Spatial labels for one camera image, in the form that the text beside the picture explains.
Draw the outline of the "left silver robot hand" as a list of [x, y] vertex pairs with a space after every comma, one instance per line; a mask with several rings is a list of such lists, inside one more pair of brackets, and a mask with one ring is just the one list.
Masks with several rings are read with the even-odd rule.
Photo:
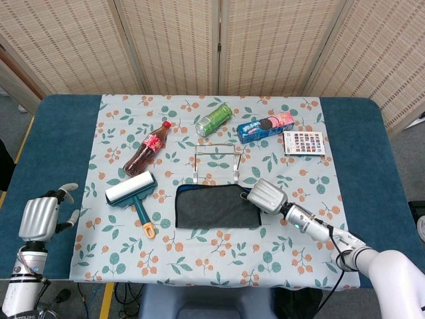
[[58, 223], [60, 204], [63, 201], [74, 203], [70, 192], [78, 189], [77, 183], [67, 183], [58, 190], [47, 191], [44, 195], [27, 201], [19, 228], [19, 237], [24, 242], [47, 243], [54, 234], [75, 226], [80, 210], [76, 209], [70, 218]]

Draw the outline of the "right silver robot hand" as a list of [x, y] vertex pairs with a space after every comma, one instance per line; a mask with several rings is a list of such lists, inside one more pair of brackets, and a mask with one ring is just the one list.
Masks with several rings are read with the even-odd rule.
[[288, 202], [288, 196], [284, 191], [262, 178], [255, 183], [246, 198], [269, 215], [277, 215]]

